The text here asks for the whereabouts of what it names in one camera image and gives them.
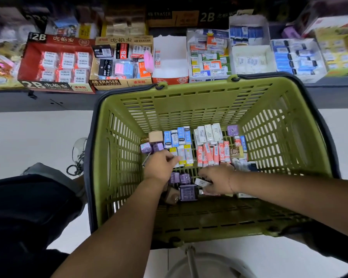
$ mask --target floor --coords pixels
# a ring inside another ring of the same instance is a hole
[[[333,135],[342,177],[348,179],[348,109],[320,112]],[[91,111],[0,113],[0,178],[16,176],[36,162],[65,172],[72,164],[73,143],[88,136],[91,118]],[[72,252],[89,235],[85,209],[49,248]],[[334,278],[348,272],[348,264],[287,238],[260,235],[194,245],[197,251],[243,260],[259,278]],[[151,251],[144,277],[164,277],[183,257],[181,249]]]

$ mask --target shoe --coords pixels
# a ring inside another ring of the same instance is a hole
[[[84,171],[84,152],[87,140],[88,139],[86,137],[82,137],[81,139],[76,140],[75,144],[73,145],[72,160],[75,164],[68,166],[66,169],[66,173],[70,176],[79,176]],[[69,169],[72,167],[75,167],[74,173],[69,172]]]

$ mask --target pants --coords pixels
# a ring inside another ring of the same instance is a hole
[[[84,187],[37,163],[0,180],[0,277],[50,277],[68,254],[47,250],[85,206]]]

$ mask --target green plastic basket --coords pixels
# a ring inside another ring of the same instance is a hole
[[[139,144],[155,130],[237,124],[249,159],[265,173],[340,178],[329,130],[299,79],[287,73],[140,86],[105,93],[96,103],[84,164],[90,229],[118,210],[142,180]],[[178,169],[197,176],[198,168]],[[280,236],[309,218],[259,199],[200,197],[159,205],[153,248],[256,234]]]

